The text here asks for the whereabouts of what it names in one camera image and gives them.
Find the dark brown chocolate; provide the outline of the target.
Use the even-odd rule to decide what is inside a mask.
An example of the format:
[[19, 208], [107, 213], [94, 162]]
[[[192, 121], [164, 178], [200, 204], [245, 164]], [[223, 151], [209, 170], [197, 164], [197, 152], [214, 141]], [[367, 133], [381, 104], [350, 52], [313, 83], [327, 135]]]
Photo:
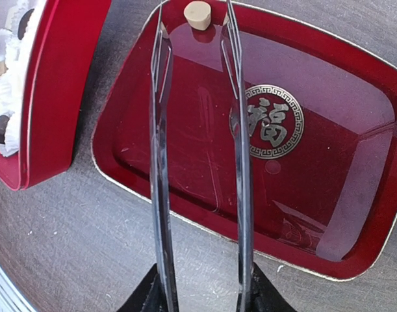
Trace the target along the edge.
[[26, 11], [26, 13], [24, 13], [19, 21], [19, 25], [18, 25], [18, 33], [17, 33], [17, 37], [19, 40], [22, 40], [24, 35], [25, 35], [25, 31], [28, 25], [28, 22], [32, 16], [32, 13], [34, 12], [34, 8], [29, 9], [28, 11]]

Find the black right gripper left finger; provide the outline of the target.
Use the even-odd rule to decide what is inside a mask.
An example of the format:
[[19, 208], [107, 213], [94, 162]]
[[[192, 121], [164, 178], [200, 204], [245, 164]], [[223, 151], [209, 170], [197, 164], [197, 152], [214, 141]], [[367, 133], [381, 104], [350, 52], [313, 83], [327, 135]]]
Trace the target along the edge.
[[157, 264], [154, 264], [117, 312], [167, 312], [160, 289]]

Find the red tin box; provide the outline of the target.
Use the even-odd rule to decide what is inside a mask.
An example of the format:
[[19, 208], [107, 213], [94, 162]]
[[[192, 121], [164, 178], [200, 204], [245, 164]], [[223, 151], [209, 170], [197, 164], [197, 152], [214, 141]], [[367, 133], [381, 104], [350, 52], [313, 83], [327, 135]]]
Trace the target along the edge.
[[27, 189], [66, 171], [88, 72], [110, 1], [47, 1], [27, 66], [17, 154], [0, 180]]

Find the metal serving tongs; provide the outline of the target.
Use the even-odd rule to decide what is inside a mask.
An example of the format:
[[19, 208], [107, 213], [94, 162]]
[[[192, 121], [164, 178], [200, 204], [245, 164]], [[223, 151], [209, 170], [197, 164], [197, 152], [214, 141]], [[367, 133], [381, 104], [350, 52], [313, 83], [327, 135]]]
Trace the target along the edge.
[[188, 1], [157, 8], [149, 106], [151, 202], [160, 307], [179, 309], [170, 211], [205, 227], [238, 224], [238, 311], [253, 290], [253, 188], [243, 48], [232, 2], [208, 2], [202, 44], [185, 16]]

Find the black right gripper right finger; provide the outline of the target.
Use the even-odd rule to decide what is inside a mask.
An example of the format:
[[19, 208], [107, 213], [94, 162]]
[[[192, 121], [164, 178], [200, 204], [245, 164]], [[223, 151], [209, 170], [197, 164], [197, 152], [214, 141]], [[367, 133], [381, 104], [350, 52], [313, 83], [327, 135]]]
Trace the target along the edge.
[[256, 263], [253, 264], [250, 311], [296, 312]]

